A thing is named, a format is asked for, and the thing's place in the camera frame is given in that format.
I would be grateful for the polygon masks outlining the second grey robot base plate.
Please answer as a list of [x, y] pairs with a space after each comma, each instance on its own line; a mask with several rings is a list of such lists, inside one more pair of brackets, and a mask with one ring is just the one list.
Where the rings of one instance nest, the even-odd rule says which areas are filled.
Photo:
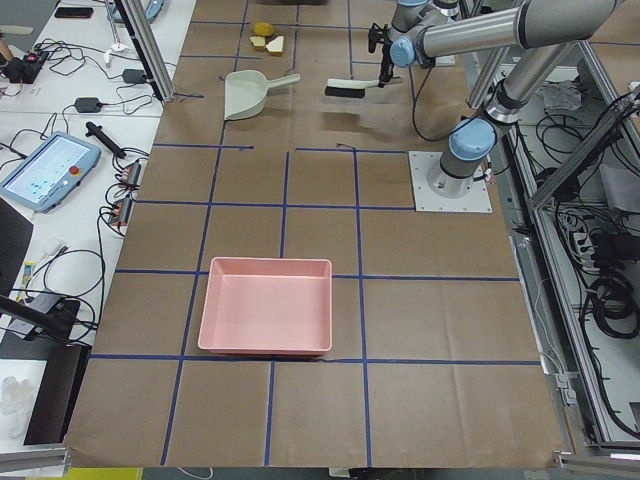
[[493, 209], [482, 168], [478, 166], [469, 178], [453, 178], [441, 169], [441, 156], [441, 152], [408, 152], [415, 210], [491, 214]]

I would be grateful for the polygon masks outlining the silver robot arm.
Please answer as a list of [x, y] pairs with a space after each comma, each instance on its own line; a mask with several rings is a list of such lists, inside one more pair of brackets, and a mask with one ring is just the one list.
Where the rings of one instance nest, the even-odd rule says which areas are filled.
[[438, 58], [488, 51], [468, 104], [474, 114], [444, 136], [447, 146], [427, 181], [439, 196], [465, 196], [481, 161], [508, 133], [535, 91], [579, 41], [612, 16], [619, 2], [518, 1], [459, 20], [456, 1], [399, 1], [388, 24], [372, 24], [368, 49], [382, 51], [379, 83], [395, 68], [432, 69]]
[[422, 46], [425, 31], [451, 23], [458, 13], [458, 1], [397, 1], [388, 33], [392, 63], [403, 68], [414, 63], [421, 68], [432, 68], [436, 60], [426, 54]]

